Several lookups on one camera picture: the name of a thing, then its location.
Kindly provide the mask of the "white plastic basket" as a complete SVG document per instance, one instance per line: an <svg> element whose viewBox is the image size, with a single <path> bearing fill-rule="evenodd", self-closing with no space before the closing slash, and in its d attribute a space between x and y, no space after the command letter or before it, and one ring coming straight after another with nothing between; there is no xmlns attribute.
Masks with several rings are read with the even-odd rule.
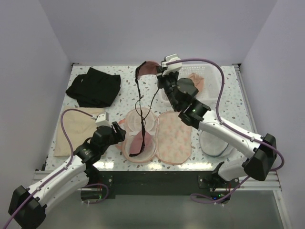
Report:
<svg viewBox="0 0 305 229"><path fill-rule="evenodd" d="M196 96L198 100L208 106L216 103L220 92L220 74L217 68L209 64L186 64L180 71L178 78L188 78L192 73L196 73L204 78L204 88Z"/></svg>

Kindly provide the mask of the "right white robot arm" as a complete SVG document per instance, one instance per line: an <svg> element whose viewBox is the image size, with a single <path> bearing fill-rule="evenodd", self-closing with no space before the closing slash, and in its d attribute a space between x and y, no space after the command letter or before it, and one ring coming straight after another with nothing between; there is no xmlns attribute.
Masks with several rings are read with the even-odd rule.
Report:
<svg viewBox="0 0 305 229"><path fill-rule="evenodd" d="M184 61L179 58L162 61L157 71L158 87L164 89L183 123L220 138L243 154L229 163L219 163L207 181L217 187L224 187L229 181L244 176L264 181L277 158L275 137L248 132L222 119L219 111L200 102L192 80L178 77Z"/></svg>

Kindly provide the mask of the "tulip print mesh laundry bag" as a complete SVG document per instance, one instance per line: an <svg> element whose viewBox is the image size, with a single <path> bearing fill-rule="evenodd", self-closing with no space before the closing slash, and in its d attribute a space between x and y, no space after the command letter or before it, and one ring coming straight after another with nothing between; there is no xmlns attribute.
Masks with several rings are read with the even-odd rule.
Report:
<svg viewBox="0 0 305 229"><path fill-rule="evenodd" d="M148 108L142 109L146 133L145 149L140 153L142 126L139 113L139 108L133 109L119 122L126 136L122 143L117 144L117 148L128 161L146 163L157 157L164 163L179 165L190 157L192 128L181 122L175 112L164 112L156 117Z"/></svg>

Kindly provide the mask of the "black garment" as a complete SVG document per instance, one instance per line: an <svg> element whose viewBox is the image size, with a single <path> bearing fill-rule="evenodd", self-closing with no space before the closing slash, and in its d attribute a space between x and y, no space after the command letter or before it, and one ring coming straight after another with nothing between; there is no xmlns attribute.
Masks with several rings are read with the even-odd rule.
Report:
<svg viewBox="0 0 305 229"><path fill-rule="evenodd" d="M79 107L105 108L112 105L120 89L120 75L89 68L86 74L74 79L66 94L75 99Z"/></svg>

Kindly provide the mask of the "round white mesh laundry bag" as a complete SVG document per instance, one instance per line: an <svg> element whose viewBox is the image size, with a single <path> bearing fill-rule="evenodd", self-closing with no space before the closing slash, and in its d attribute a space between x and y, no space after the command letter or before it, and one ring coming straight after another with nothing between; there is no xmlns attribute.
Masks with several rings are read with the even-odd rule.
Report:
<svg viewBox="0 0 305 229"><path fill-rule="evenodd" d="M200 147L203 153L213 158L227 156L234 149L224 140L205 131L200 134Z"/></svg>

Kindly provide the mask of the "pink beige bra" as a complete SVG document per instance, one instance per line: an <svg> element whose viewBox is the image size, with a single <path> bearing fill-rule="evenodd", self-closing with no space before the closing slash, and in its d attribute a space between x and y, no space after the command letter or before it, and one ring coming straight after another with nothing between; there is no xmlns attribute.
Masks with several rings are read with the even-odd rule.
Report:
<svg viewBox="0 0 305 229"><path fill-rule="evenodd" d="M188 78L192 80L194 86L198 89L200 93L204 88L204 78L196 73L190 74Z"/></svg>

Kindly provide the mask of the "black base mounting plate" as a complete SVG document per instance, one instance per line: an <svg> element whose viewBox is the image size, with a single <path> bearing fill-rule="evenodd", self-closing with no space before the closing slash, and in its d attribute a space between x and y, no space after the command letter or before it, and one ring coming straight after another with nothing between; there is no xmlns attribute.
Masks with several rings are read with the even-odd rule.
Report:
<svg viewBox="0 0 305 229"><path fill-rule="evenodd" d="M114 199L118 195L189 196L218 200L239 179L222 181L213 171L98 171L94 169L81 192L82 200Z"/></svg>

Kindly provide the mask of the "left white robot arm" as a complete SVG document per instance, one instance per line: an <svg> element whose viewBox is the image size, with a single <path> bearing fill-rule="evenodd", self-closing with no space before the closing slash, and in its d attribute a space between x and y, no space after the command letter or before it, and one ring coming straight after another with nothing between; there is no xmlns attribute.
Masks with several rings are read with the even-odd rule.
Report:
<svg viewBox="0 0 305 229"><path fill-rule="evenodd" d="M61 166L28 188L19 186L13 191L9 221L15 220L23 229L36 229L51 207L79 188L96 186L99 176L94 164L108 147L123 142L125 135L117 122L97 127Z"/></svg>

